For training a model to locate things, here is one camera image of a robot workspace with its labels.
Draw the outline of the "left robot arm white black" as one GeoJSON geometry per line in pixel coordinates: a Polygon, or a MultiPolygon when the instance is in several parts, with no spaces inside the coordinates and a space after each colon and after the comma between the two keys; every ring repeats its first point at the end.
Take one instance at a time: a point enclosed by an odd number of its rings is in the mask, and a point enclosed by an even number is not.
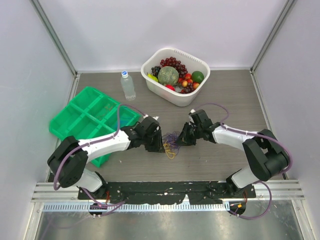
{"type": "Polygon", "coordinates": [[[108,184],[98,173],[86,168],[94,159],[115,152],[144,146],[147,152],[164,153],[159,122],[146,116],[133,126],[123,126],[114,133],[90,139],[65,138],[47,160],[54,174],[53,188],[76,186],[91,199],[100,200],[107,195],[108,184]]]}

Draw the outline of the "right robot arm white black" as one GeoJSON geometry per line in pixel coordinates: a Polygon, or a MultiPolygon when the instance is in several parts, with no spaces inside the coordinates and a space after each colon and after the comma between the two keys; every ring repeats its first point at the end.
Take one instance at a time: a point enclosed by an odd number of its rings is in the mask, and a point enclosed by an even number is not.
{"type": "Polygon", "coordinates": [[[222,122],[213,123],[203,109],[191,110],[175,141],[178,146],[194,146],[198,139],[213,144],[223,144],[244,152],[248,166],[226,179],[226,193],[233,198],[243,193],[244,188],[256,182],[266,182],[282,174],[291,166],[291,157],[273,133],[232,128],[222,122]]]}

